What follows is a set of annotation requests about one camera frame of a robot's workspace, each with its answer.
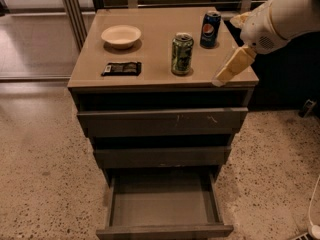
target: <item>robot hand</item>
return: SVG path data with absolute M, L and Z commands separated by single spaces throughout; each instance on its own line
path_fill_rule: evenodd
M 286 46 L 290 40 L 320 31 L 320 0 L 268 0 L 250 13 L 231 19 L 241 28 L 245 45 L 215 76 L 213 84 L 221 86 L 254 62 L 256 54 L 268 54 Z

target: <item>speckled floor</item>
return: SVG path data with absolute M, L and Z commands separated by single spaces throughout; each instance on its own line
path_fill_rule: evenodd
M 64 86 L 0 85 L 0 239 L 96 239 L 106 183 Z M 216 182 L 227 240 L 290 239 L 307 228 L 320 125 L 251 112 Z M 320 189 L 312 205 L 320 223 Z

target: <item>cabinet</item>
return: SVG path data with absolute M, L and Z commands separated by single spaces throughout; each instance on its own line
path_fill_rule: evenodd
M 258 79 L 249 68 L 224 87 L 212 86 L 233 43 L 223 23 L 215 49 L 195 39 L 192 74 L 170 72 L 174 33 L 182 28 L 199 35 L 208 9 L 185 8 L 188 17 L 173 8 L 99 11 L 95 17 L 68 87 L 109 186 L 100 239 L 204 239 L 233 230 L 219 215 L 214 181 Z M 99 34 L 128 21 L 142 29 L 140 44 L 126 51 L 106 47 Z M 125 60 L 141 61 L 142 73 L 100 76 L 107 62 Z

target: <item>floor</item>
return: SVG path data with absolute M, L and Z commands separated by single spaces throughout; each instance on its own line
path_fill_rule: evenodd
M 55 17 L 14 19 L 11 26 L 13 19 L 0 18 L 0 74 L 72 71 L 72 40 L 53 49 L 53 39 L 63 43 L 71 35 L 67 21 Z M 76 112 L 66 83 L 0 84 L 1 240 L 97 239 L 108 189 Z M 300 118 L 293 110 L 250 112 L 215 184 L 222 218 L 235 228 L 224 239 L 287 240 L 306 231 L 319 156 L 316 117 Z M 311 218 L 320 224 L 319 187 Z

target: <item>green can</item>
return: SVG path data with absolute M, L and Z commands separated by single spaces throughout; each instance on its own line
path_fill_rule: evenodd
M 190 72 L 193 38 L 187 33 L 177 33 L 172 40 L 171 71 L 175 75 L 186 75 Z

